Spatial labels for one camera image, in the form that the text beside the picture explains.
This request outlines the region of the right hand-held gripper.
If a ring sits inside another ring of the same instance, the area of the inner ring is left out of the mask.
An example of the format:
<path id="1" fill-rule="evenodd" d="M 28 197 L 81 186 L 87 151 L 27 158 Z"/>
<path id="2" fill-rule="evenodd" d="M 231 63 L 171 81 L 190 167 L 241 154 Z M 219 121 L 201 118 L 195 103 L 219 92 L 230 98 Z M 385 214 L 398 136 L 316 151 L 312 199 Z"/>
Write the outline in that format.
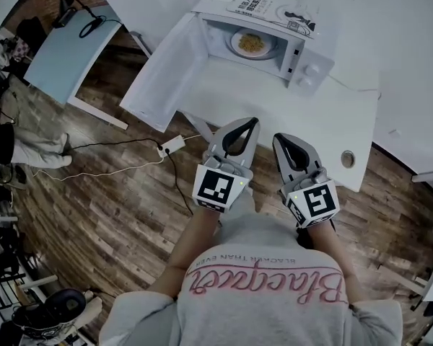
<path id="1" fill-rule="evenodd" d="M 339 212 L 336 186 L 315 148 L 286 133 L 276 133 L 272 146 L 284 183 L 280 192 L 296 227 L 306 229 L 332 219 Z M 302 177 L 304 172 L 311 173 Z"/>

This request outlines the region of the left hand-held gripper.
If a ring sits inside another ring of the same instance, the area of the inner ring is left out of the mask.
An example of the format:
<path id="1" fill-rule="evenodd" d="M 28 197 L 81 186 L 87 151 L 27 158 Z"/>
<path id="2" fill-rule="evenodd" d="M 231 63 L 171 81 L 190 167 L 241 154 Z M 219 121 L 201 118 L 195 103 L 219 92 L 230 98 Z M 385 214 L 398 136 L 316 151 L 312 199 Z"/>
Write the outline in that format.
<path id="1" fill-rule="evenodd" d="M 250 166 L 260 133 L 256 117 L 235 120 L 221 127 L 209 142 L 197 166 L 192 198 L 195 204 L 227 213 L 253 178 Z"/>

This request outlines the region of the white microwave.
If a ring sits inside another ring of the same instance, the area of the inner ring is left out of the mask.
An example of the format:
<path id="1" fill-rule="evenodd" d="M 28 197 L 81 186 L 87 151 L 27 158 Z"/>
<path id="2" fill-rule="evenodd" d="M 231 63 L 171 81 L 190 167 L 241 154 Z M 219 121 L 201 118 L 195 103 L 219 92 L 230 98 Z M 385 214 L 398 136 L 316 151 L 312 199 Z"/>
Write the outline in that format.
<path id="1" fill-rule="evenodd" d="M 339 20 L 325 0 L 307 0 L 319 7 L 312 37 L 284 27 L 227 11 L 234 0 L 200 0 L 171 29 L 147 60 L 124 96 L 121 107 L 164 131 L 210 58 L 244 65 L 275 76 L 303 97 L 313 95 L 335 63 Z M 276 38 L 265 58 L 236 54 L 229 39 L 241 28 Z"/>

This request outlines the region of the white plate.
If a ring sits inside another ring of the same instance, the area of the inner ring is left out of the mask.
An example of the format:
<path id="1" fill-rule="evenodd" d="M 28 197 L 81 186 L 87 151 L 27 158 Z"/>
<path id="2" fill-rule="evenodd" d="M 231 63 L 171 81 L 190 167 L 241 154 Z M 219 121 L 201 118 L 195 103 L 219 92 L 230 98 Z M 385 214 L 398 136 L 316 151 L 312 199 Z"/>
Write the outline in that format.
<path id="1" fill-rule="evenodd" d="M 241 50 L 238 47 L 238 43 L 240 41 L 240 38 L 244 34 L 253 34 L 253 35 L 259 36 L 265 43 L 264 49 L 259 51 L 259 52 L 255 52 L 255 53 L 249 53 L 249 52 L 246 52 L 244 50 Z M 273 36 L 268 35 L 264 32 L 250 30 L 248 28 L 241 28 L 236 33 L 234 33 L 232 35 L 232 37 L 229 39 L 229 46 L 231 47 L 231 49 L 233 49 L 233 51 L 236 54 L 238 54 L 239 56 L 241 56 L 243 58 L 262 59 L 262 58 L 265 58 L 271 51 L 274 50 L 274 48 L 276 47 L 276 38 L 274 38 Z"/>

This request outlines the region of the pile of yellow-brown noodles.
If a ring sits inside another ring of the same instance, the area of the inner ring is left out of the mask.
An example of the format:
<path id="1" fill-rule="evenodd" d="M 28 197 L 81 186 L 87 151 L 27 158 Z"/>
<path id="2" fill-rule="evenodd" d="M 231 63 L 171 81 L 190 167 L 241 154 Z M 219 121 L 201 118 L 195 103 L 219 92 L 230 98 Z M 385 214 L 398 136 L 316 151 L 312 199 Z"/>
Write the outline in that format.
<path id="1" fill-rule="evenodd" d="M 238 47 L 249 53 L 259 52 L 264 49 L 264 41 L 257 35 L 244 34 L 238 43 Z"/>

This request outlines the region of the person's left forearm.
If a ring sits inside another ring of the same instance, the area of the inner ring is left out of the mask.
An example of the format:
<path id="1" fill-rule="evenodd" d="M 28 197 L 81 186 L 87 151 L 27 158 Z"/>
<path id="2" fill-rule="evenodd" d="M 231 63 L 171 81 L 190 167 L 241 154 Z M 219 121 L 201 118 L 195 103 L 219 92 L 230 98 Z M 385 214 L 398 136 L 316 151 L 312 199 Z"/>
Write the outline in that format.
<path id="1" fill-rule="evenodd" d="M 213 237 L 220 213 L 198 208 L 189 220 L 176 243 L 163 273 L 152 283 L 148 291 L 176 298 L 182 287 L 188 268 L 193 261 L 213 246 Z"/>

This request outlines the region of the person's right forearm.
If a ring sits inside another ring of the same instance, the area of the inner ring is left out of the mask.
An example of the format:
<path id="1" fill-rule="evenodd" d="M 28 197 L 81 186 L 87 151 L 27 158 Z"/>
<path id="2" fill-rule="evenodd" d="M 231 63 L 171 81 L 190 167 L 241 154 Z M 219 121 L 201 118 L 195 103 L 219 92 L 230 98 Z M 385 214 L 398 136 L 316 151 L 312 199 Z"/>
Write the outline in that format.
<path id="1" fill-rule="evenodd" d="M 342 245 L 336 231 L 330 222 L 319 223 L 307 228 L 315 250 L 332 257 L 341 268 L 346 283 L 346 295 L 349 303 L 366 301 L 368 296 L 364 292 L 354 270 L 351 257 Z"/>

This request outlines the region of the white desk with grommet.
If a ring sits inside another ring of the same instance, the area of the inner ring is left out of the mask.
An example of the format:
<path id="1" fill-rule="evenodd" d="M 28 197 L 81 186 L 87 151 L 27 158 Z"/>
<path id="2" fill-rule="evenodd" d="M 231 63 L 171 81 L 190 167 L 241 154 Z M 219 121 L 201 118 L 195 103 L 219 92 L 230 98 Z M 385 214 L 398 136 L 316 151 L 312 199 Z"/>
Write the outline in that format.
<path id="1" fill-rule="evenodd" d="M 372 144 L 379 73 L 355 48 L 354 23 L 340 0 L 325 0 L 338 14 L 335 63 L 309 97 L 288 89 L 265 72 L 210 58 L 176 112 L 197 128 L 226 125 L 244 117 L 260 120 L 260 145 L 275 133 L 288 133 L 315 147 L 329 177 L 358 191 Z"/>

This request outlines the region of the white power strip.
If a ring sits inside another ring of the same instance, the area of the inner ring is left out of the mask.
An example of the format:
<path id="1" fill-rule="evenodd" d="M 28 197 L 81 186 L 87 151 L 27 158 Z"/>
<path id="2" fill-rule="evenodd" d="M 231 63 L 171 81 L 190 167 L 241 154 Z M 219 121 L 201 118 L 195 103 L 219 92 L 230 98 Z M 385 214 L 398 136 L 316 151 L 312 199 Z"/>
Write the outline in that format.
<path id="1" fill-rule="evenodd" d="M 157 147 L 157 153 L 161 158 L 165 158 L 172 153 L 185 147 L 184 138 L 179 135 Z"/>

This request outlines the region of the white printed booklet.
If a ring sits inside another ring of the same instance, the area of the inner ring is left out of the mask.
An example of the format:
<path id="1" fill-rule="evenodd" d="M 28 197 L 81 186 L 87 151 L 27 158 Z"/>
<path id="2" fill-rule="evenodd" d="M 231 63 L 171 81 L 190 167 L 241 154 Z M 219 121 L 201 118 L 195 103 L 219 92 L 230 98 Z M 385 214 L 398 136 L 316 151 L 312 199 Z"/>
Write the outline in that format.
<path id="1" fill-rule="evenodd" d="M 318 25 L 319 7 L 307 0 L 234 0 L 227 11 L 260 19 L 305 37 L 312 37 Z"/>

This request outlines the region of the grey shirt pink lettering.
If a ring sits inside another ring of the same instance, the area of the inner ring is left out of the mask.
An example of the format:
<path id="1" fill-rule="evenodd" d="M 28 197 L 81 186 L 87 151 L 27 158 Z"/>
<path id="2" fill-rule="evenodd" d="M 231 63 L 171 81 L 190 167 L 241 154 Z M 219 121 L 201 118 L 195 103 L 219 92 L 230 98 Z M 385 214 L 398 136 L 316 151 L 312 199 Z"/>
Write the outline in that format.
<path id="1" fill-rule="evenodd" d="M 243 193 L 176 298 L 119 295 L 100 346 L 401 346 L 399 302 L 349 303 L 341 268 Z"/>

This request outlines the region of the light blue table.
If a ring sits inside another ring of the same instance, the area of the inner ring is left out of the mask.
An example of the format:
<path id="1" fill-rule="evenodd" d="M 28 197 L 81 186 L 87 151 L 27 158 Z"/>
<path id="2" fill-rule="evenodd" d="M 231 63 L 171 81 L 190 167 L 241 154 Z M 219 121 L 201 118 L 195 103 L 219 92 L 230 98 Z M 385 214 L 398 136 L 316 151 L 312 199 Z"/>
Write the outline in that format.
<path id="1" fill-rule="evenodd" d="M 76 97 L 89 70 L 121 27 L 120 19 L 110 6 L 97 6 L 92 11 L 96 16 L 106 17 L 107 21 L 80 38 L 79 33 L 93 16 L 78 11 L 67 26 L 52 29 L 35 54 L 25 80 L 63 105 L 70 104 L 125 130 L 127 123 Z"/>

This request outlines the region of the black office chair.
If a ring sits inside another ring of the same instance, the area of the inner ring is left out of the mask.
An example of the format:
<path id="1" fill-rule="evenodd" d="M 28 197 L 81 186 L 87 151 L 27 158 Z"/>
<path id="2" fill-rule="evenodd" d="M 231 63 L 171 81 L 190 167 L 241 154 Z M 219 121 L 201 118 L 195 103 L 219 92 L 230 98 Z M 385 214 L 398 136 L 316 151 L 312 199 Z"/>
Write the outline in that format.
<path id="1" fill-rule="evenodd" d="M 17 26 L 17 36 L 30 47 L 40 47 L 47 38 L 38 17 L 22 20 Z"/>

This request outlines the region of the black head-mounted device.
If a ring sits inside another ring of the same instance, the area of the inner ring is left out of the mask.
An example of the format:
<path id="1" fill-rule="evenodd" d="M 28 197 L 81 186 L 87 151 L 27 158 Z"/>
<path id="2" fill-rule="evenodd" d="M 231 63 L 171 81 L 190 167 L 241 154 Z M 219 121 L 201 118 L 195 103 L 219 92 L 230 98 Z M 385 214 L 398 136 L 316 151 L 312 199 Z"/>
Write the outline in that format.
<path id="1" fill-rule="evenodd" d="M 49 340 L 74 325 L 87 305 L 84 294 L 67 288 L 49 296 L 43 303 L 20 306 L 12 322 L 24 335 L 35 340 Z"/>

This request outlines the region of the white metal rack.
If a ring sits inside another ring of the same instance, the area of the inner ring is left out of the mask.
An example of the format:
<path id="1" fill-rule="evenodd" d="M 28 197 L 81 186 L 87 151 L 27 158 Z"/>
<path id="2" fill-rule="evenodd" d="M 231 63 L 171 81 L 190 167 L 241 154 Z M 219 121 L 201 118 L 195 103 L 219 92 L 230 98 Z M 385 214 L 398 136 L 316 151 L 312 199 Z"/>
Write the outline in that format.
<path id="1" fill-rule="evenodd" d="M 56 283 L 58 276 L 39 272 L 39 259 L 24 250 L 25 235 L 17 223 L 18 217 L 0 213 L 0 255 L 5 255 L 0 263 L 0 291 L 18 301 L 44 301 L 44 287 Z"/>

